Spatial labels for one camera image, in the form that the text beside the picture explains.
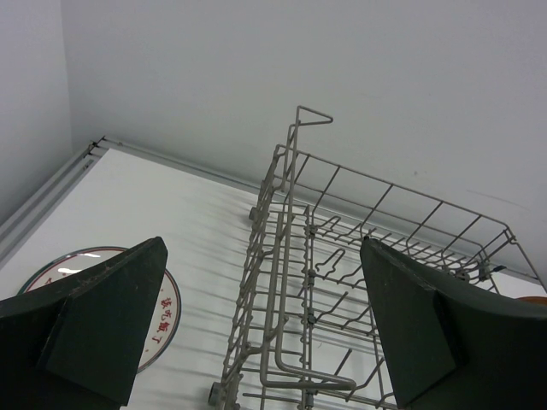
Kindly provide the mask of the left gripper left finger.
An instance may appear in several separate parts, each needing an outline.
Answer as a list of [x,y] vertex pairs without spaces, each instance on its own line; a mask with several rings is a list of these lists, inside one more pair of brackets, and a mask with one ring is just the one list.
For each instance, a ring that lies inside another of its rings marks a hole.
[[161,237],[1,302],[3,409],[129,402],[164,271]]

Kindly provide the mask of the floral plate brown rim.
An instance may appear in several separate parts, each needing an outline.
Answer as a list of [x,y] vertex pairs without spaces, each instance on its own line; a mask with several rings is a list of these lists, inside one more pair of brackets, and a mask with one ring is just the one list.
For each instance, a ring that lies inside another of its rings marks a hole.
[[518,297],[518,300],[523,302],[530,302],[542,306],[547,305],[547,297],[546,296],[522,296]]

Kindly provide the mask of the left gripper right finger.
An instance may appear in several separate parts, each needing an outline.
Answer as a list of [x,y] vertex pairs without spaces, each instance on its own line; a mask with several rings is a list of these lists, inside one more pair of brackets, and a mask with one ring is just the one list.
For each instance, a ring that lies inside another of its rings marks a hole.
[[546,308],[365,237],[368,300],[400,409],[544,409]]

